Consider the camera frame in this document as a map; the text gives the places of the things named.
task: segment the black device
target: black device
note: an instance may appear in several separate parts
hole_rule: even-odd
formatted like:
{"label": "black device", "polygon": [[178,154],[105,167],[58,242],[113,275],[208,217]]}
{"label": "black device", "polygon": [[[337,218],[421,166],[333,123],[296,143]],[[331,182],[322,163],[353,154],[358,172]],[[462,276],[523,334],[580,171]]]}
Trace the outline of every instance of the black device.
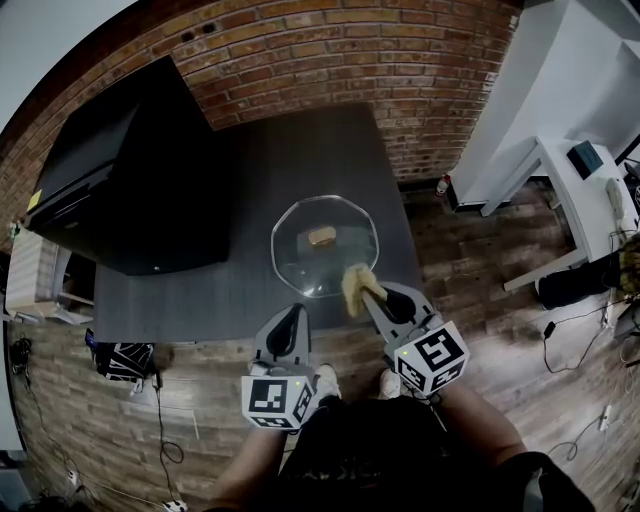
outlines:
{"label": "black device", "polygon": [[129,275],[224,261],[224,154],[171,58],[159,59],[69,116],[26,226]]}
{"label": "black device", "polygon": [[602,167],[600,156],[598,156],[596,149],[588,140],[573,146],[567,153],[567,157],[569,157],[569,160],[571,160],[571,163],[578,171],[578,174],[582,176],[583,180],[586,180]]}

